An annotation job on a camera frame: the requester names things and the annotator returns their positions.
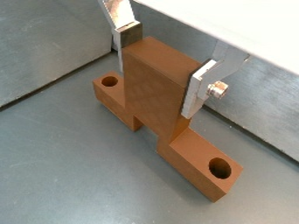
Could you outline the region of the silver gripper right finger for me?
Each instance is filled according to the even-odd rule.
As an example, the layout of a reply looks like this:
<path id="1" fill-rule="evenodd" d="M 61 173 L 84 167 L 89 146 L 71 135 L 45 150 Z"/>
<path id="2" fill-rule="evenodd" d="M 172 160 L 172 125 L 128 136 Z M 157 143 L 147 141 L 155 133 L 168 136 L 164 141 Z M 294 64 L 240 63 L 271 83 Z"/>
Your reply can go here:
<path id="1" fill-rule="evenodd" d="M 236 47 L 216 42 L 212 56 L 191 75 L 181 105 L 181 115 L 189 119 L 203 103 L 212 96 L 222 98 L 227 92 L 228 85 L 222 80 L 232 75 L 244 64 L 248 54 Z"/>

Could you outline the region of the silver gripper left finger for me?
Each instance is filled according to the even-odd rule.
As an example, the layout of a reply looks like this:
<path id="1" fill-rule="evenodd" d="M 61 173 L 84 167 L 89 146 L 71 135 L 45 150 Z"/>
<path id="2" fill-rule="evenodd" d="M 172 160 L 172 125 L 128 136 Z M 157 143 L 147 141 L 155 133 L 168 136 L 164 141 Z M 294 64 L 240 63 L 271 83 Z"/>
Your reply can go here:
<path id="1" fill-rule="evenodd" d="M 143 39 L 143 24 L 136 20 L 129 0 L 97 0 L 112 32 L 112 48 L 123 67 L 123 48 Z"/>

